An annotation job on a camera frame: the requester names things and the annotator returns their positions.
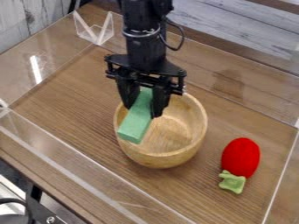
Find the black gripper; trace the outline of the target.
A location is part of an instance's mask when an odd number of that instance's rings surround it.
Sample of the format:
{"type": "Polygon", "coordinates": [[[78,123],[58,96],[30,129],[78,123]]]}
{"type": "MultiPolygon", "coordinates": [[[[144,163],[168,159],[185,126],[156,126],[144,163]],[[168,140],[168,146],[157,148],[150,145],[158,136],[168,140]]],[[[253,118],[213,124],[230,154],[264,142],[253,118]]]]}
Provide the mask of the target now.
{"type": "Polygon", "coordinates": [[[152,88],[152,118],[162,115],[170,94],[182,93],[185,71],[165,57],[165,49],[177,51],[177,47],[165,41],[165,29],[150,31],[122,30],[125,53],[105,57],[106,77],[116,80],[117,92],[122,104],[130,109],[140,87],[152,88]]]}

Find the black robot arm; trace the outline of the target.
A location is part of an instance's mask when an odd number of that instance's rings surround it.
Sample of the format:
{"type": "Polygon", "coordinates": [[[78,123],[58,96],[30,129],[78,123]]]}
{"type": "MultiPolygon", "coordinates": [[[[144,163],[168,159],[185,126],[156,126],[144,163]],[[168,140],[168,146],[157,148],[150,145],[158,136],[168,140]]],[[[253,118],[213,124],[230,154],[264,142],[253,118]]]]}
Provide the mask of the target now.
{"type": "Polygon", "coordinates": [[[125,53],[109,54],[106,77],[116,81],[125,107],[132,107],[140,88],[152,90],[150,117],[162,115],[170,95],[181,95],[186,72],[165,56],[177,51],[166,43],[166,27],[174,22],[166,17],[173,10],[173,0],[117,0],[122,15],[125,53]]]}

